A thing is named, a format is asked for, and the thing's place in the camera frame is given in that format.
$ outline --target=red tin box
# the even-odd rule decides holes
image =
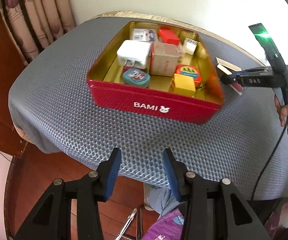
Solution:
[[[149,88],[123,84],[122,69],[118,65],[117,50],[129,39],[135,28],[171,29],[181,42],[190,38],[199,42],[194,55],[186,54],[182,64],[199,68],[203,84],[194,97],[169,93],[172,78],[151,75]],[[87,84],[95,103],[100,107],[149,114],[183,122],[203,124],[223,105],[224,97],[220,80],[209,55],[197,33],[180,27],[149,22],[130,22],[111,40],[87,74]]]
[[[164,43],[178,45],[180,44],[180,39],[171,30],[159,29],[158,35]]]

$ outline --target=purple fabric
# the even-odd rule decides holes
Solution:
[[[184,219],[178,209],[161,217],[149,228],[142,240],[179,240],[183,226],[174,222],[177,216]]]

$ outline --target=green light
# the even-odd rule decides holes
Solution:
[[[271,35],[269,35],[268,33],[258,33],[258,34],[254,34],[255,36],[260,36],[261,38],[267,40],[269,38],[271,38]]]

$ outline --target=metal screw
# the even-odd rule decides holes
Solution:
[[[194,178],[195,177],[195,172],[193,172],[193,171],[188,171],[188,172],[186,172],[186,177],[188,177],[188,178]]]
[[[91,171],[88,176],[90,176],[91,178],[95,178],[97,177],[98,173],[96,171]]]
[[[224,179],[222,179],[222,183],[225,185],[229,185],[229,184],[231,184],[231,180],[228,178],[224,178]]]
[[[63,182],[62,179],[55,179],[55,180],[53,181],[53,184],[56,185],[56,186],[58,186],[58,185],[61,185],[62,182]]]

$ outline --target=small cardboard box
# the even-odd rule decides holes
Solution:
[[[173,44],[153,42],[150,74],[172,77],[180,54]]]
[[[170,92],[177,95],[193,97],[196,92],[194,79],[190,76],[175,73]]]

